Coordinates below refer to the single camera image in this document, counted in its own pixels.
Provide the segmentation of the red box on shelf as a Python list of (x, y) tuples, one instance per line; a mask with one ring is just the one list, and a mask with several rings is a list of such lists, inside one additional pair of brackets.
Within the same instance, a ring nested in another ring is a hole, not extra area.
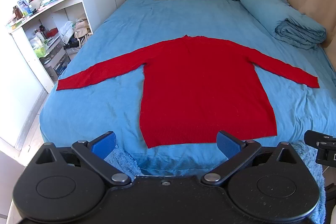
[(56, 34), (58, 33), (58, 29), (57, 28), (53, 28), (49, 31), (45, 32), (46, 38), (52, 38), (54, 37)]

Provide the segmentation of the white shelf desk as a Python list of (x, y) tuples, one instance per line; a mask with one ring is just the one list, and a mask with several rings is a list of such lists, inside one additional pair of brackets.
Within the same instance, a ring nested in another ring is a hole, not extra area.
[[(89, 36), (93, 35), (88, 15), (85, 12), (83, 0), (56, 0), (43, 6), (37, 13), (22, 19), (22, 22), (15, 29), (9, 30), (20, 53), (29, 65), (33, 74), (38, 79), (44, 90), (48, 93), (54, 88), (58, 76), (51, 72), (59, 62), (66, 56), (66, 51), (60, 46), (64, 42), (64, 34), (61, 29), (71, 21), (73, 25), (77, 22), (86, 21), (88, 34), (80, 39), (80, 44), (85, 43)], [(45, 32), (53, 28), (58, 33), (52, 38), (46, 38)], [(34, 36), (41, 39), (46, 45), (45, 57), (38, 58), (30, 45), (29, 40)]]

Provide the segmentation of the red knit sweater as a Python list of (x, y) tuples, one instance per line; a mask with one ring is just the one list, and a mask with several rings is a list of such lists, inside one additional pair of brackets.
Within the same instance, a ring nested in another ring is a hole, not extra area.
[(139, 127), (148, 148), (275, 136), (276, 118), (255, 71), (260, 67), (310, 88), (317, 77), (229, 40), (184, 36), (97, 63), (59, 80), (79, 89), (143, 68)]

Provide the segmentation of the folded blue duvet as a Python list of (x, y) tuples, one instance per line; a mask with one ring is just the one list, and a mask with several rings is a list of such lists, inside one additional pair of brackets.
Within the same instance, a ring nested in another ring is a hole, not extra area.
[(327, 38), (326, 28), (293, 8), (287, 0), (233, 0), (244, 8), (277, 40), (310, 50)]

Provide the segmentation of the green plastic bag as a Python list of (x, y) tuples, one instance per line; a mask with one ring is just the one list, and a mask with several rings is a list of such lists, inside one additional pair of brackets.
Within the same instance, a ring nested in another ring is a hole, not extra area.
[(45, 57), (46, 45), (44, 42), (41, 41), (40, 38), (34, 36), (32, 39), (29, 40), (29, 42), (38, 58)]

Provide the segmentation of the blue bed sheet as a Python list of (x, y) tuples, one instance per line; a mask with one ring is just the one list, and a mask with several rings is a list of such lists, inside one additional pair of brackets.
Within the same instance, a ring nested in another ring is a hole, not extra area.
[[(318, 77), (319, 89), (310, 89), (256, 69), (277, 123), (277, 136), (261, 138), (262, 145), (294, 143), (307, 130), (335, 134), (335, 72), (324, 51), (275, 39), (238, 1), (127, 0), (94, 32), (62, 76), (185, 35), (230, 40)], [(40, 114), (42, 138), (69, 147), (113, 131), (118, 146), (142, 172), (156, 176), (203, 174), (224, 162), (226, 157), (210, 143), (147, 148), (138, 122), (143, 79), (139, 68), (84, 89), (53, 89)]]

